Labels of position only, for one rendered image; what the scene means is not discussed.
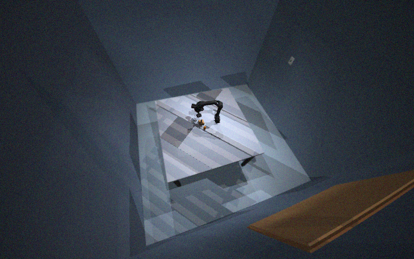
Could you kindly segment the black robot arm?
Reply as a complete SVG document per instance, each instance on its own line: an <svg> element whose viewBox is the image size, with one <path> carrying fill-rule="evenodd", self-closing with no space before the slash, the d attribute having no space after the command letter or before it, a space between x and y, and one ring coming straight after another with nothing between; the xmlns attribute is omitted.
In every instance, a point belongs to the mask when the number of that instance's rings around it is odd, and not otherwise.
<svg viewBox="0 0 414 259"><path fill-rule="evenodd" d="M223 103L221 101L217 101L217 100L214 100L214 101L199 101L196 104L193 104L192 103L191 108L194 108L194 109L203 111L204 110L204 108L203 108L204 106L206 106L206 105L213 105L213 104L218 107L217 113L214 115L215 123L217 124L217 123L220 123L220 116L219 116L219 114L220 114L221 109L223 108Z"/></svg>

